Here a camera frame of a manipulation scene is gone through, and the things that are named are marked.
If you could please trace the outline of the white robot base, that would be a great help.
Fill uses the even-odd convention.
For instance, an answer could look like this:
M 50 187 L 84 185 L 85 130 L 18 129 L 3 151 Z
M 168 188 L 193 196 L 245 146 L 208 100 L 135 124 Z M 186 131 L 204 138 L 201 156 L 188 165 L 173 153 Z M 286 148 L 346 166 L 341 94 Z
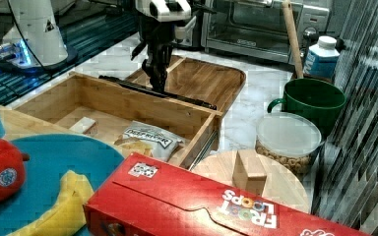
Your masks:
M 64 14 L 76 0 L 6 0 L 12 28 L 0 44 L 0 60 L 21 71 L 58 70 L 73 62 L 76 49 L 67 45 L 54 13 Z

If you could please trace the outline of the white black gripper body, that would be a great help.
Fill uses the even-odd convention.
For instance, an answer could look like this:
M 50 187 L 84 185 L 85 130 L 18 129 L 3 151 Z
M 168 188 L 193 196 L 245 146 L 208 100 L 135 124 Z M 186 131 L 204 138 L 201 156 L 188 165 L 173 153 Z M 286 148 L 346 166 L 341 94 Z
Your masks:
M 135 0 L 142 43 L 169 44 L 186 38 L 197 17 L 187 0 Z

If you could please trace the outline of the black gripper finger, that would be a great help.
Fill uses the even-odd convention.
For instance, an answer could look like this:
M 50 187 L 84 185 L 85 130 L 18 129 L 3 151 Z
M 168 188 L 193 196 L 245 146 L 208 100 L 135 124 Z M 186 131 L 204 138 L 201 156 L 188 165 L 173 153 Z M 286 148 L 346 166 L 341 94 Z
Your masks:
M 150 78 L 153 90 L 159 90 L 159 78 L 156 72 L 157 58 L 154 49 L 149 45 L 147 50 L 148 58 L 143 61 L 142 69 Z
M 170 64 L 170 58 L 173 47 L 171 45 L 164 45 L 159 52 L 159 66 L 158 71 L 160 73 L 159 78 L 159 90 L 164 91 L 165 82 L 167 79 L 167 68 Z

